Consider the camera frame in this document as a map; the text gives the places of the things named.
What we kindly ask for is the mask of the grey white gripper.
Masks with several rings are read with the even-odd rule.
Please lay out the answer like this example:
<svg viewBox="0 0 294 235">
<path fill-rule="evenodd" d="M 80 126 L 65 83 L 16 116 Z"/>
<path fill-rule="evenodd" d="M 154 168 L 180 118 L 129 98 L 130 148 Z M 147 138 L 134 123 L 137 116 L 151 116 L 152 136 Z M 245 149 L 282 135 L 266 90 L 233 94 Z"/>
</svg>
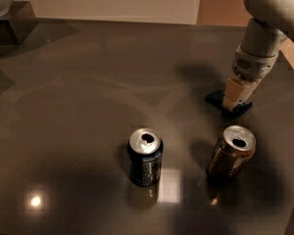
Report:
<svg viewBox="0 0 294 235">
<path fill-rule="evenodd" d="M 262 81 L 260 78 L 264 78 L 271 71 L 277 57 L 277 54 L 272 57 L 259 57 L 238 47 L 232 61 L 232 70 L 246 79 L 239 81 L 230 78 L 227 81 L 222 105 L 231 112 L 239 100 L 246 102 Z"/>
</svg>

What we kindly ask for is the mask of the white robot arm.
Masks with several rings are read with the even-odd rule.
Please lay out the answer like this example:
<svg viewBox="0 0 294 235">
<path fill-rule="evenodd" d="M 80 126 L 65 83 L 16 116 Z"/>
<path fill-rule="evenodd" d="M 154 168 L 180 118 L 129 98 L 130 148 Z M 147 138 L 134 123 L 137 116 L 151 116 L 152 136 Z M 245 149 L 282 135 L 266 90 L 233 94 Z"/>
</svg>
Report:
<svg viewBox="0 0 294 235">
<path fill-rule="evenodd" d="M 246 102 L 273 68 L 285 39 L 294 43 L 294 0 L 244 0 L 251 19 L 232 62 L 234 77 L 222 105 L 230 112 Z"/>
</svg>

